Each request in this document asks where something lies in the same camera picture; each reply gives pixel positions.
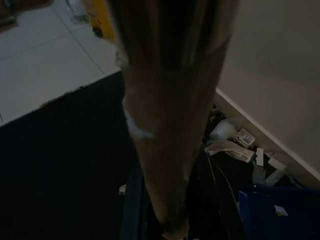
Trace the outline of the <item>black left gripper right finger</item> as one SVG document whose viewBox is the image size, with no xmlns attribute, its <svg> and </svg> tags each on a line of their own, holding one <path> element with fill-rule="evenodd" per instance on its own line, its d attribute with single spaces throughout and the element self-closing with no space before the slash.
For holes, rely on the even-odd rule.
<svg viewBox="0 0 320 240">
<path fill-rule="evenodd" d="M 187 187 L 189 240 L 245 240 L 245 229 L 227 177 L 200 146 Z"/>
</svg>

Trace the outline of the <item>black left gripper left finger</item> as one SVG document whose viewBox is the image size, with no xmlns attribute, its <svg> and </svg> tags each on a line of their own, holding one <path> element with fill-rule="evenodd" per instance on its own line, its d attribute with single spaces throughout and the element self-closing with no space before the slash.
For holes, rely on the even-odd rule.
<svg viewBox="0 0 320 240">
<path fill-rule="evenodd" d="M 140 165 L 126 183 L 120 240 L 161 240 L 161 226 L 155 216 Z"/>
</svg>

